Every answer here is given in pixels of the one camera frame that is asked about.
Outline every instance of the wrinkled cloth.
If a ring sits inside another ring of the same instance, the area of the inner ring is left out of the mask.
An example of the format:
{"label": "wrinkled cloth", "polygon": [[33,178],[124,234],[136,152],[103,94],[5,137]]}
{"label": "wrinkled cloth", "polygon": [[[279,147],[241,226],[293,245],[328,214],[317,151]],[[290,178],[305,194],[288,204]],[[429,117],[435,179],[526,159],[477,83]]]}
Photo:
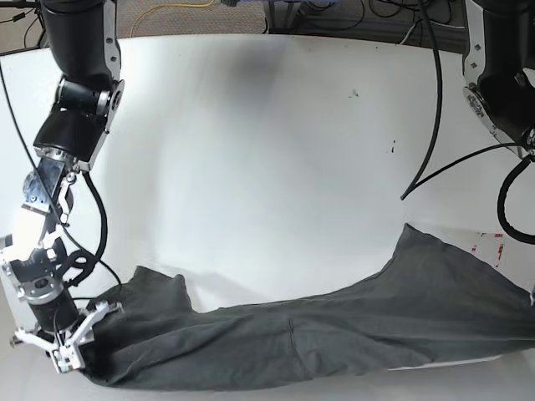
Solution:
{"label": "wrinkled cloth", "polygon": [[116,388],[274,388],[535,346],[526,291],[411,226],[381,272],[326,295],[197,313],[183,276],[138,267],[118,298],[84,349],[84,374]]}

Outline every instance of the cloth fold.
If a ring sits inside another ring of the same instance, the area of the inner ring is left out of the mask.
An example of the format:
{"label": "cloth fold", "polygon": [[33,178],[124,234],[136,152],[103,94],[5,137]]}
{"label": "cloth fold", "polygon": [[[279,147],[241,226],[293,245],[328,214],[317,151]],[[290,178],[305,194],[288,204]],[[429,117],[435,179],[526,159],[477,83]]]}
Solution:
{"label": "cloth fold", "polygon": [[381,272],[330,294],[197,313],[183,276],[138,266],[118,298],[83,349],[84,374],[118,388],[274,388],[535,346],[525,290],[408,225]]}

